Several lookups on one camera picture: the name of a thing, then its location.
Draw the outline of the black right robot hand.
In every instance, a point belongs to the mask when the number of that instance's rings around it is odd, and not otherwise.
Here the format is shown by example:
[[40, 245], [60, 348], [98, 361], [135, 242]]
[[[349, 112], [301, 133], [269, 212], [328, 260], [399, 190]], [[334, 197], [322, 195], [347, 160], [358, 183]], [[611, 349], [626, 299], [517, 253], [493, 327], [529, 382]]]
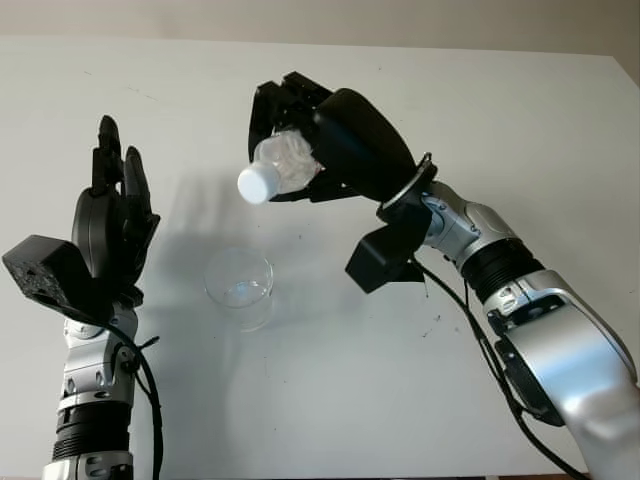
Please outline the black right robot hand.
[[401, 135], [363, 95], [349, 88], [331, 91], [298, 72], [256, 88], [249, 160], [260, 141], [286, 130], [301, 133], [322, 171], [307, 186], [276, 195], [276, 202], [363, 196], [383, 203], [417, 170]]

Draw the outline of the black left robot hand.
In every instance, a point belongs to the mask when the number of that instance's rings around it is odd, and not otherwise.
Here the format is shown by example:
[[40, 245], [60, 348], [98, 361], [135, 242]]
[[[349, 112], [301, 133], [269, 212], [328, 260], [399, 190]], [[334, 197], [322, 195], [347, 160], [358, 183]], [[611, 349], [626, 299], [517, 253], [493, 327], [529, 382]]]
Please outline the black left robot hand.
[[116, 121], [103, 116], [92, 153], [91, 185], [76, 204], [72, 242], [91, 276], [130, 308], [143, 303], [136, 283], [159, 222], [138, 149], [122, 150]]

